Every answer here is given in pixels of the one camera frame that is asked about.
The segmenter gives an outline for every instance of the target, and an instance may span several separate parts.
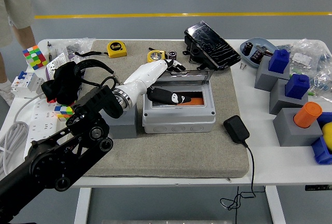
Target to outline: white cable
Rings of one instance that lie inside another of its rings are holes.
[[[29,126],[22,121],[17,121],[17,117],[21,110],[30,102],[34,101],[44,93],[33,97],[27,101],[16,113],[14,117],[14,123],[10,126],[6,135],[0,139],[0,174],[5,172],[8,175],[7,162],[10,160],[13,152],[23,143],[26,142],[27,134],[29,132]]]

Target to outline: rubik's cube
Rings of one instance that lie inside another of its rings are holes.
[[[48,62],[46,61],[44,55],[38,48],[38,45],[23,50],[23,54],[26,58],[26,62],[34,69],[45,66]]]
[[[69,117],[74,114],[74,111],[70,106],[64,106],[64,105],[56,106],[54,112],[60,121],[67,121]]]

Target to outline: electrical box lid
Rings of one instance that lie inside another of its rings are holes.
[[[185,70],[185,71],[165,71],[155,84],[163,82],[198,82],[205,84],[209,82],[213,71],[211,70]]]

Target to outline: white table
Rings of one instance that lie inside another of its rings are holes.
[[[46,53],[48,40],[38,45]],[[239,46],[246,40],[227,40],[227,42],[240,53]],[[274,45],[291,44],[295,40],[270,40]],[[231,67],[234,87],[239,104],[240,115],[250,132],[247,144],[251,148],[255,159],[255,185],[265,185],[274,223],[284,223],[282,209],[276,191],[276,185],[308,185],[332,184],[332,166],[318,165],[314,160],[314,152],[309,147],[280,147],[276,137],[272,120],[275,115],[268,113],[269,92],[254,88],[256,69],[247,65],[240,69],[240,63]],[[38,76],[45,76],[45,72],[37,71]],[[310,97],[310,101],[318,102],[323,111],[332,111],[332,103],[322,99]],[[14,99],[12,107],[0,131],[3,135],[11,125],[13,116],[19,107],[26,102],[24,99]],[[29,108],[20,114],[19,120],[29,123]],[[11,163],[14,168],[23,161],[22,150],[18,150],[16,161]],[[94,187],[160,187],[160,186],[217,186],[250,184],[252,169],[242,178],[227,179],[187,179],[187,178],[105,178],[82,177],[73,187],[80,187],[81,193],[78,201],[77,223],[87,217],[91,188]]]

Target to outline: orange cylinder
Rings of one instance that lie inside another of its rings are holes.
[[[295,114],[294,123],[301,128],[308,128],[321,114],[323,110],[316,102],[306,102],[301,110]]]

